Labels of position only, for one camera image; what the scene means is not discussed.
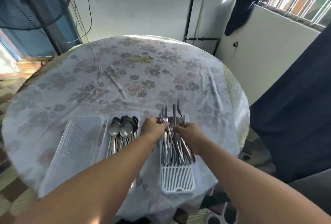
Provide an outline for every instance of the table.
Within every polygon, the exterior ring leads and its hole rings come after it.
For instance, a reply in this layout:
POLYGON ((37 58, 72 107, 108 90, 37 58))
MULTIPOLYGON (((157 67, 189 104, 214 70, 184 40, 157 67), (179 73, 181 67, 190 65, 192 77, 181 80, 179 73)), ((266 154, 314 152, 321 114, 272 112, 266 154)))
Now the table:
MULTIPOLYGON (((234 91, 228 94, 223 65, 199 48, 156 36, 114 37, 79 46, 57 65, 16 95, 3 121, 8 156, 36 191, 67 121, 75 117, 99 115, 105 120, 112 112, 132 110, 145 118, 180 98, 182 111, 198 118, 210 139, 230 153, 240 151, 236 125, 249 122, 247 99, 235 101, 241 116, 234 120, 229 100, 234 91)), ((193 169, 193 193, 164 195, 156 148, 118 218, 154 215, 164 220, 181 204, 203 196, 217 180, 199 157, 193 169)))

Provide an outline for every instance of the clear plastic lid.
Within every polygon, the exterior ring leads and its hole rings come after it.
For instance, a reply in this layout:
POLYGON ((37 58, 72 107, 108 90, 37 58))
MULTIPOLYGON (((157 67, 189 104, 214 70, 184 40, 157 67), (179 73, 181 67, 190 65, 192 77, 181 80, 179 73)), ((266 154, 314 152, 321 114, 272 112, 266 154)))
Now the clear plastic lid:
POLYGON ((101 128, 99 117, 68 121, 52 163, 39 188, 40 197, 96 162, 101 128))

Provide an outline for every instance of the person's left arm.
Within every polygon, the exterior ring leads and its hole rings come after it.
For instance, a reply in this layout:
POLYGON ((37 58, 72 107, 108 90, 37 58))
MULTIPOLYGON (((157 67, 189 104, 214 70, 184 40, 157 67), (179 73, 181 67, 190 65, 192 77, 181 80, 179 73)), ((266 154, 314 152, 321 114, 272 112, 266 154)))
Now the person's left arm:
POLYGON ((21 214, 15 224, 99 224, 109 222, 167 123, 148 118, 141 136, 118 153, 64 182, 21 214))

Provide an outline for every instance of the person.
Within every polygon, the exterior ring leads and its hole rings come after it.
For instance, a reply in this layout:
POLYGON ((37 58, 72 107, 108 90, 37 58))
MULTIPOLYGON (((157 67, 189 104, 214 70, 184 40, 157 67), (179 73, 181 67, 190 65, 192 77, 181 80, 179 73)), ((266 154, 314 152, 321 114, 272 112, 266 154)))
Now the person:
MULTIPOLYGON (((64 182, 22 213, 16 224, 108 223, 168 123, 147 118, 141 135, 116 154, 64 182)), ((287 184, 250 166, 209 140, 197 123, 175 127, 224 187, 250 224, 330 224, 331 217, 287 184)))

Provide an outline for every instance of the window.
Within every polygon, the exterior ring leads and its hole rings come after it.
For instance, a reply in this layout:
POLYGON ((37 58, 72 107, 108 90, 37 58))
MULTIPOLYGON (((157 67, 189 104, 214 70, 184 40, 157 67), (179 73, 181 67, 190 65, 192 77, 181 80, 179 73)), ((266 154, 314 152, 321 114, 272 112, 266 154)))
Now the window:
POLYGON ((258 5, 320 31, 331 22, 331 0, 261 0, 258 5))

